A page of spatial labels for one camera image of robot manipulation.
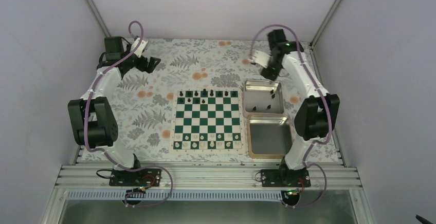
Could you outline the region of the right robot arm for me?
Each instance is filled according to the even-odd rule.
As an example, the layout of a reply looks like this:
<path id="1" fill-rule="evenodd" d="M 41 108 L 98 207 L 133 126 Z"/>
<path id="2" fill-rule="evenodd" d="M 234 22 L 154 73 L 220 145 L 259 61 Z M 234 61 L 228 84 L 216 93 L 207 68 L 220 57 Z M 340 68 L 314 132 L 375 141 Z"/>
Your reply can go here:
<path id="1" fill-rule="evenodd" d="M 295 81 L 302 104 L 294 117 L 297 135 L 291 149 L 284 156 L 278 173 L 284 186 L 292 186 L 298 180 L 297 170 L 306 167 L 307 156 L 313 145 L 327 144 L 335 126 L 340 99 L 331 94 L 317 79 L 301 52 L 297 40 L 288 41 L 282 29 L 268 35 L 270 56 L 261 76 L 274 81 L 282 69 Z"/>

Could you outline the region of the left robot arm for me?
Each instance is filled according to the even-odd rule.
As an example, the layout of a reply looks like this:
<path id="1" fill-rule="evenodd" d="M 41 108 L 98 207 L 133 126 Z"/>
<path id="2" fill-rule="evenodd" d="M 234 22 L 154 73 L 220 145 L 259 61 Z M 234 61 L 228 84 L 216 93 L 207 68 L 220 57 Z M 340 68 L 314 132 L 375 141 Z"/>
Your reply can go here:
<path id="1" fill-rule="evenodd" d="M 72 132 L 77 145 L 90 153 L 102 153 L 115 170 L 124 170 L 122 178 L 129 185 L 137 185 L 143 179 L 143 171 L 136 155 L 117 142 L 118 124 L 108 97 L 128 71 L 152 73 L 161 60 L 143 56 L 149 45 L 147 39 L 136 38 L 129 43 L 121 36 L 112 36 L 104 39 L 104 45 L 91 86 L 80 98 L 68 103 Z"/>

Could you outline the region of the green white chess board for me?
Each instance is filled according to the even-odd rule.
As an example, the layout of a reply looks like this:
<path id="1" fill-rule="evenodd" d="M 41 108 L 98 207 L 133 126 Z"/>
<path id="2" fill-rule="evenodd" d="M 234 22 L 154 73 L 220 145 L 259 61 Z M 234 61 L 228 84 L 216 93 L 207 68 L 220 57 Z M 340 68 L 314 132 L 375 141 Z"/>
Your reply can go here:
<path id="1" fill-rule="evenodd" d="M 207 89 L 208 97 L 202 98 L 203 89 L 184 89 L 175 92 L 172 114 L 170 152 L 174 154 L 241 154 L 247 149 L 243 117 L 242 92 L 239 88 Z M 213 90 L 215 96 L 209 96 Z M 210 148 L 210 141 L 215 148 Z"/>

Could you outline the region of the silver tin with pawns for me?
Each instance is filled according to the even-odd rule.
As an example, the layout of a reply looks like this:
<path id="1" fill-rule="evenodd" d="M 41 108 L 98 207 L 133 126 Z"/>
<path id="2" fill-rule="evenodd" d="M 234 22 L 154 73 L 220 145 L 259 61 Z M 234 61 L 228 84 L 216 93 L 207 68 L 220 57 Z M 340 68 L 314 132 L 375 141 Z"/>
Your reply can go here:
<path id="1" fill-rule="evenodd" d="M 243 114 L 284 114 L 282 85 L 269 80 L 246 80 L 243 86 Z"/>

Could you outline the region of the floral table mat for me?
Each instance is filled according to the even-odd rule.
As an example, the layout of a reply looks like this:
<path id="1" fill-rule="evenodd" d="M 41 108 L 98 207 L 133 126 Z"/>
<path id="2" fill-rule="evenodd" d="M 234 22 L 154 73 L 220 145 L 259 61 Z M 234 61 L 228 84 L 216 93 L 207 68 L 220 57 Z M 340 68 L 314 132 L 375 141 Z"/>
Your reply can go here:
<path id="1" fill-rule="evenodd" d="M 248 154 L 174 154 L 170 152 L 175 92 L 184 89 L 239 88 L 261 80 L 249 61 L 250 49 L 269 52 L 266 41 L 151 39 L 146 57 L 160 58 L 152 73 L 132 69 L 108 97 L 118 124 L 117 142 L 142 164 L 164 162 L 257 163 Z"/>

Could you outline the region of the empty gold-rimmed tin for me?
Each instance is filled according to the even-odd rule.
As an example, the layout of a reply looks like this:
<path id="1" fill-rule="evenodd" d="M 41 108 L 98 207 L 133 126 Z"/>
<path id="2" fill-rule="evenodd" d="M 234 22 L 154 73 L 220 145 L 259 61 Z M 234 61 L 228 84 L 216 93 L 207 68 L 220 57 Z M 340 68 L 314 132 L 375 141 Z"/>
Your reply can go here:
<path id="1" fill-rule="evenodd" d="M 293 144 L 290 120 L 285 115 L 251 115 L 247 134 L 248 154 L 254 159 L 281 159 Z"/>

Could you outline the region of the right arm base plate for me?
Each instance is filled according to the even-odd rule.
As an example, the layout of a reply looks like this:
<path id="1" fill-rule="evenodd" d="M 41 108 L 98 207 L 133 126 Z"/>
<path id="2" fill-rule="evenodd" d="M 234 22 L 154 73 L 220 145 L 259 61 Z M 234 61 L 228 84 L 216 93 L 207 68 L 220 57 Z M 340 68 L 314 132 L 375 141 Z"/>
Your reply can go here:
<path id="1" fill-rule="evenodd" d="M 262 187 L 265 188 L 297 188 L 310 187 L 311 180 L 306 168 L 300 170 L 260 170 Z"/>

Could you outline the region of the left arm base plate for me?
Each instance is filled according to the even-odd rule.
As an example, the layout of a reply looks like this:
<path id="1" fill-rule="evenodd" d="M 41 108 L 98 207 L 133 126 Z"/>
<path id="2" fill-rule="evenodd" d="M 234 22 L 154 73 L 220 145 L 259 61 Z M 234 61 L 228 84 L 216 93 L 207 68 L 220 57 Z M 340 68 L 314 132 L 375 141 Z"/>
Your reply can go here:
<path id="1" fill-rule="evenodd" d="M 109 186 L 150 187 L 159 186 L 161 169 L 144 169 L 137 172 L 112 170 Z"/>

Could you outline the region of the aluminium rail frame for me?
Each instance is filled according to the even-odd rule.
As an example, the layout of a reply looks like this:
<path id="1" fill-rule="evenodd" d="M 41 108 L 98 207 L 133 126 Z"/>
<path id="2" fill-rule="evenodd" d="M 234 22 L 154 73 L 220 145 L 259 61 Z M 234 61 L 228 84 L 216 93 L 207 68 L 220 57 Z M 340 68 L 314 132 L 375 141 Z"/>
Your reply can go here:
<path id="1" fill-rule="evenodd" d="M 169 172 L 163 172 L 160 188 L 170 187 L 169 176 L 172 176 L 176 190 L 259 190 L 261 183 L 255 181 L 257 172 L 261 169 L 275 169 L 278 164 L 270 163 L 163 163 L 162 167 Z M 362 189 L 362 182 L 355 167 L 344 167 L 341 164 L 321 165 L 321 169 L 309 168 L 312 186 L 310 190 L 323 187 L 323 175 L 327 178 L 327 189 L 349 190 Z M 107 169 L 107 162 L 91 161 L 75 165 L 61 166 L 56 188 L 70 189 L 107 189 L 108 180 L 98 177 L 98 169 Z"/>

